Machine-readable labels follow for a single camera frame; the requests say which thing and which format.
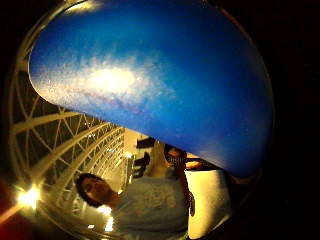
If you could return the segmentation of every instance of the light blue t-shirt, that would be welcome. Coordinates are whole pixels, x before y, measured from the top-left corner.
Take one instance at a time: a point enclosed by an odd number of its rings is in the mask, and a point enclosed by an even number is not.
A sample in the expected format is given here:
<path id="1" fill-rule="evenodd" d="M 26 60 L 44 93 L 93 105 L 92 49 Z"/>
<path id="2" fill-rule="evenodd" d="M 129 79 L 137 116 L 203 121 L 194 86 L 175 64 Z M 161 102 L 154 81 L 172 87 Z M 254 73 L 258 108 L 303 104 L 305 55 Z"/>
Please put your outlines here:
<path id="1" fill-rule="evenodd" d="M 180 239 L 188 208 L 179 179 L 143 177 L 132 182 L 112 209 L 113 229 L 125 239 Z"/>

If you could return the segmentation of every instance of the blue sculpture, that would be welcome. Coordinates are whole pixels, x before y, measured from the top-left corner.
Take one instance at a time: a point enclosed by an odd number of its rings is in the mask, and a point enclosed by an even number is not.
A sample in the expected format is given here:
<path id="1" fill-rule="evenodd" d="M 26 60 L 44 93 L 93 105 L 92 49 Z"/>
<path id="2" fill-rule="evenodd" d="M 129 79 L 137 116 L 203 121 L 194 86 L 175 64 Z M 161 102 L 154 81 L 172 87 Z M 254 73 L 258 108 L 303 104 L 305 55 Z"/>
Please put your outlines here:
<path id="1" fill-rule="evenodd" d="M 236 176 L 261 164 L 273 124 L 263 60 L 201 0 L 94 0 L 38 36 L 30 77 L 47 101 L 185 149 Z"/>

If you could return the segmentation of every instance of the dark hair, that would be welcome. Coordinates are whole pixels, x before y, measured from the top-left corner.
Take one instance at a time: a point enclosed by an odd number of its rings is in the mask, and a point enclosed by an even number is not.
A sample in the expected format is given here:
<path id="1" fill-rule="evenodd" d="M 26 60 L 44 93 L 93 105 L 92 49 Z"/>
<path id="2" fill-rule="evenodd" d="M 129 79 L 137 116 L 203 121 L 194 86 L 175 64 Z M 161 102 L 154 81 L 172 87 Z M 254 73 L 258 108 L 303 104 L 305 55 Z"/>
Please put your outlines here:
<path id="1" fill-rule="evenodd" d="M 86 179 L 86 178 L 93 178 L 93 179 L 98 179 L 98 180 L 103 180 L 101 177 L 98 177 L 97 175 L 94 175 L 92 173 L 81 173 L 79 175 L 79 177 L 76 179 L 75 184 L 76 184 L 76 188 L 78 191 L 79 196 L 86 201 L 90 206 L 92 207 L 100 207 L 102 205 L 102 203 L 99 203 L 93 199 L 91 199 L 87 193 L 84 191 L 83 187 L 82 187 L 82 182 Z"/>
<path id="2" fill-rule="evenodd" d="M 186 151 L 183 151 L 183 150 L 181 150 L 180 148 L 177 148 L 177 147 L 172 146 L 172 145 L 170 145 L 170 144 L 165 144 L 165 146 L 164 146 L 164 153 L 165 153 L 165 155 L 168 154 L 168 152 L 169 152 L 172 148 L 175 148 L 175 150 L 176 150 L 177 152 L 179 152 L 179 157 L 184 157 L 184 158 L 187 157 L 187 152 L 186 152 Z"/>

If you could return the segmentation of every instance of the man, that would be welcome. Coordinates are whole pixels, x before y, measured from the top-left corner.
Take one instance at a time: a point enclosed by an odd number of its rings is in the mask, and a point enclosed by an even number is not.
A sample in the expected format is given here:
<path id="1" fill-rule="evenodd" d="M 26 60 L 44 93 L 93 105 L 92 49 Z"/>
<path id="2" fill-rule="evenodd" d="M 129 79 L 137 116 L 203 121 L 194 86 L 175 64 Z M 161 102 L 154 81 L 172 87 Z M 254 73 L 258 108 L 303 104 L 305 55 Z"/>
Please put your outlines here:
<path id="1" fill-rule="evenodd" d="M 76 188 L 90 206 L 112 209 L 116 235 L 139 240 L 179 239 L 188 226 L 188 190 L 181 188 L 182 174 L 182 169 L 168 168 L 166 177 L 144 176 L 118 194 L 102 178 L 83 173 Z"/>
<path id="2" fill-rule="evenodd" d="M 262 171 L 261 169 L 258 169 L 250 176 L 243 178 L 235 177 L 214 164 L 169 144 L 165 145 L 164 154 L 167 166 L 175 168 L 180 176 L 182 189 L 188 192 L 188 186 L 185 186 L 187 185 L 187 181 L 184 177 L 184 173 L 181 173 L 184 169 L 192 169 L 196 171 L 222 171 L 230 194 L 230 203 L 234 210 L 240 206 L 241 202 L 243 202 L 245 196 L 248 195 Z"/>

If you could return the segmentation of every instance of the lattice structure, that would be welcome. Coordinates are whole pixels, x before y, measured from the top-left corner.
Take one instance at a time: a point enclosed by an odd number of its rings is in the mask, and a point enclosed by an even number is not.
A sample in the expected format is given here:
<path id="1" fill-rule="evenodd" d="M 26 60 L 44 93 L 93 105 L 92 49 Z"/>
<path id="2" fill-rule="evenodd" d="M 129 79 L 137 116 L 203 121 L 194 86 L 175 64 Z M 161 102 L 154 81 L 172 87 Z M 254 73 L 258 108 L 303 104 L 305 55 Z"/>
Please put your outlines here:
<path id="1" fill-rule="evenodd" d="M 81 172 L 126 181 L 124 128 L 52 105 L 34 91 L 28 59 L 36 34 L 23 43 L 10 83 L 11 162 L 22 186 L 41 183 L 43 201 L 82 218 L 86 204 L 74 187 Z"/>

